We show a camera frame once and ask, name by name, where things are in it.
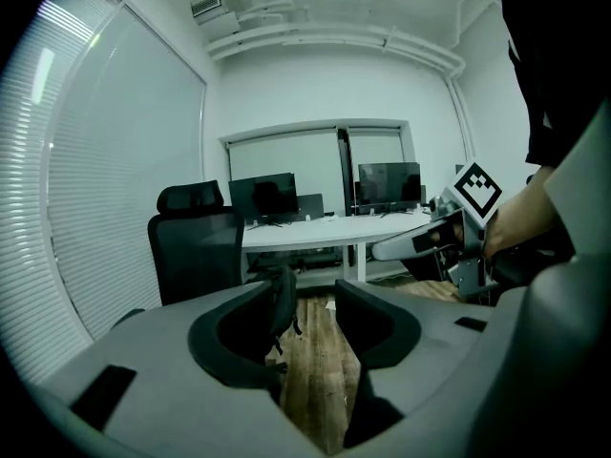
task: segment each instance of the human arm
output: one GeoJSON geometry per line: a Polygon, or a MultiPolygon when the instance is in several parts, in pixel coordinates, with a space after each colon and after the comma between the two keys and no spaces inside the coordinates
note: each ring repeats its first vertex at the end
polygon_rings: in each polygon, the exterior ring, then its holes
{"type": "Polygon", "coordinates": [[[499,207],[488,223],[484,245],[486,258],[558,225],[556,209],[543,188],[545,180],[553,173],[554,168],[542,166],[519,194],[499,207]]]}

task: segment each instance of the white wall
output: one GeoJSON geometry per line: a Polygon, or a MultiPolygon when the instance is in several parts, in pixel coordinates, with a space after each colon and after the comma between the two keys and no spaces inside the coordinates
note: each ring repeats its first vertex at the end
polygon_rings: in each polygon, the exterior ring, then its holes
{"type": "Polygon", "coordinates": [[[224,60],[219,137],[328,119],[408,121],[431,195],[464,163],[443,79],[406,60],[348,46],[275,47],[224,60]]]}
{"type": "Polygon", "coordinates": [[[129,6],[206,82],[203,111],[204,178],[218,179],[222,194],[229,198],[229,156],[216,140],[220,120],[220,67],[203,50],[205,42],[192,17],[190,0],[125,0],[129,6]]]}
{"type": "Polygon", "coordinates": [[[525,163],[528,110],[508,54],[509,33],[501,10],[490,6],[453,50],[467,62],[458,85],[472,117],[477,159],[508,199],[524,188],[537,166],[525,163]]]}

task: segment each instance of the computer monitor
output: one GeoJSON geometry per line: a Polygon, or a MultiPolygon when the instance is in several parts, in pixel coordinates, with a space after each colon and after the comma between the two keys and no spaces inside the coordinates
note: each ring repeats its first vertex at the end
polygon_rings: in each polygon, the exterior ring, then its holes
{"type": "Polygon", "coordinates": [[[229,182],[231,203],[246,222],[282,222],[299,212],[292,173],[229,182]]]}
{"type": "Polygon", "coordinates": [[[360,164],[359,205],[413,208],[421,200],[418,163],[360,164]]]}
{"type": "Polygon", "coordinates": [[[323,204],[323,194],[298,195],[299,204],[298,220],[320,219],[325,216],[325,205],[323,204]]]}

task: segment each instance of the office chair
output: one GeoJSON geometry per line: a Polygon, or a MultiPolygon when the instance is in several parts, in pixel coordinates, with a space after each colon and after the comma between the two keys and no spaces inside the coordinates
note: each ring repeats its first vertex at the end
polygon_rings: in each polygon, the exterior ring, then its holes
{"type": "Polygon", "coordinates": [[[242,284],[244,220],[216,180],[166,188],[157,208],[148,234],[163,305],[242,284]]]}

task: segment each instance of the black sleeve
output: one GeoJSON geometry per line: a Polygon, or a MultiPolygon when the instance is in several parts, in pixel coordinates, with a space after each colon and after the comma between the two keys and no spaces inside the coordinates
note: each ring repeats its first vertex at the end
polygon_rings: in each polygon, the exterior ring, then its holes
{"type": "Polygon", "coordinates": [[[502,0],[530,119],[529,163],[559,166],[608,93],[605,1],[502,0]]]}

